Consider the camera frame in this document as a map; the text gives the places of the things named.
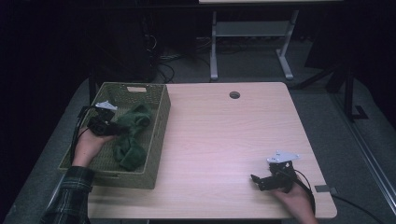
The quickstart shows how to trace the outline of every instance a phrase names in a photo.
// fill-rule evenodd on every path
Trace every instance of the sleeve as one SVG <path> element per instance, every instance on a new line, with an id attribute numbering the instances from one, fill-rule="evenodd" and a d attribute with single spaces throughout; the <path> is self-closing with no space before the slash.
<path id="1" fill-rule="evenodd" d="M 90 223 L 87 208 L 93 176 L 94 172 L 88 168 L 70 167 L 40 223 Z"/>

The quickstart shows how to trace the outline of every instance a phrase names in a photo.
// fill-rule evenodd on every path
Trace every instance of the table grommet hole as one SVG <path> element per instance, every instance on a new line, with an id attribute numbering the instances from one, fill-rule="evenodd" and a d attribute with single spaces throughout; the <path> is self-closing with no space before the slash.
<path id="1" fill-rule="evenodd" d="M 232 91 L 230 92 L 230 97 L 233 99 L 238 99 L 239 97 L 241 97 L 241 94 L 237 91 Z"/>

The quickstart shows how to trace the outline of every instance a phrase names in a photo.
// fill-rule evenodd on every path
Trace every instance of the green towel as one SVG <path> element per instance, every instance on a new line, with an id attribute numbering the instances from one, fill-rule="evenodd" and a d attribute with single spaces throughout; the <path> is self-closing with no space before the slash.
<path id="1" fill-rule="evenodd" d="M 115 142 L 114 159 L 127 171 L 133 171 L 145 164 L 147 153 L 136 141 L 136 137 L 150 124 L 150 108 L 139 104 L 117 119 L 117 124 L 128 127 Z"/>

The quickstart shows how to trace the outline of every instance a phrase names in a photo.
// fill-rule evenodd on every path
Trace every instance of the floor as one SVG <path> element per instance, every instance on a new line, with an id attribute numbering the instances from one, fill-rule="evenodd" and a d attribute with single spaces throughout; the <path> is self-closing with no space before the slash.
<path id="1" fill-rule="evenodd" d="M 200 39 L 199 45 L 205 46 L 207 40 Z M 293 41 L 287 54 L 294 79 L 283 77 L 275 49 L 282 39 L 238 39 L 224 41 L 219 46 L 217 82 L 284 82 L 296 85 L 320 72 L 318 69 L 304 67 L 311 42 Z M 209 52 L 202 48 L 196 58 L 181 57 L 177 60 L 164 60 L 159 65 L 154 83 L 201 83 L 210 82 Z M 164 59 L 179 56 L 171 49 L 163 55 Z M 378 185 L 370 162 L 364 157 L 364 148 L 370 148 L 385 177 L 392 186 L 396 184 L 396 132 L 374 104 L 370 92 L 355 80 L 354 105 L 361 105 L 369 119 L 351 123 L 345 119 L 339 102 L 343 101 L 343 91 L 329 94 L 325 91 L 328 77 L 325 77 L 303 90 L 290 91 L 304 129 L 318 159 L 320 169 L 330 188 L 336 195 L 347 199 L 378 217 L 383 223 L 396 223 L 395 211 L 389 206 L 389 198 Z M 55 189 L 61 174 L 57 166 L 68 147 L 77 113 L 89 103 L 88 81 L 81 83 L 66 108 L 58 126 L 49 139 L 35 169 L 29 176 L 20 196 L 15 201 L 5 223 L 37 222 L 50 201 L 49 195 Z M 356 130 L 363 142 L 356 140 Z M 377 223 L 354 206 L 334 199 L 338 210 L 336 218 L 320 220 L 319 223 Z M 99 220 L 100 223 L 146 223 L 146 220 Z M 293 219 L 282 223 L 295 223 Z"/>

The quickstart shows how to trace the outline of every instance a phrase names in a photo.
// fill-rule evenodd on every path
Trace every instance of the green cloth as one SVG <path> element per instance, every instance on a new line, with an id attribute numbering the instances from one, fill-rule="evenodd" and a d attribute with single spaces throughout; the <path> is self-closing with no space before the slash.
<path id="1" fill-rule="evenodd" d="M 118 137 L 114 146 L 114 159 L 127 171 L 145 164 L 147 152 L 136 141 L 136 137 L 150 124 L 150 108 L 139 104 L 120 116 L 116 123 L 129 128 L 129 132 Z"/>

